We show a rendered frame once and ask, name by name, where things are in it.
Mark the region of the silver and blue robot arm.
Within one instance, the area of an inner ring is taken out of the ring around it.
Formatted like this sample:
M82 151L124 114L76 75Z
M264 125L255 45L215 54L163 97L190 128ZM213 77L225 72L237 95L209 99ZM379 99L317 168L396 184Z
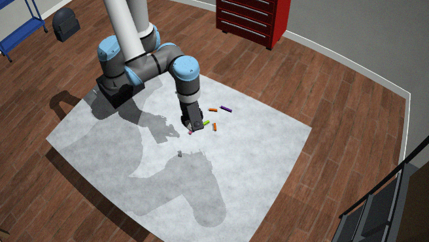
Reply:
M117 92L169 72L175 80L176 94L183 103L193 103L201 95L199 64L178 46L160 46L160 34L148 21L146 0L103 0L114 34L102 40L97 55L103 70L104 87ZM148 53L156 50L147 56ZM186 109L192 131L204 128L197 102Z

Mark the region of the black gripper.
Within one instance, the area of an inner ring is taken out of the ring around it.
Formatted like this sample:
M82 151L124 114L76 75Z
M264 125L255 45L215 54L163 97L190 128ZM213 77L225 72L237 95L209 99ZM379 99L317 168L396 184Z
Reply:
M197 101L195 101L195 102L197 102ZM195 103L195 102L193 102L193 103ZM187 105L191 105L191 104L193 104L193 103L183 103L183 102L181 102L180 100L179 100L179 103L180 103L180 109L181 109L181 111L182 111L182 116L181 116L181 122L182 122L182 124L188 129L188 130L190 130L190 131L192 131L192 127L191 127L191 125L190 125L190 120L189 120L189 117L188 117L188 113L187 113L187 110L186 110L186 105L185 104L187 104ZM197 104L198 104L198 102L197 102ZM198 104L198 106L199 106L199 104ZM183 111L184 110L184 111ZM200 114L201 114L201 118L203 119L203 112L201 111L201 109L199 108L199 111L200 111ZM183 116L184 115L184 116Z

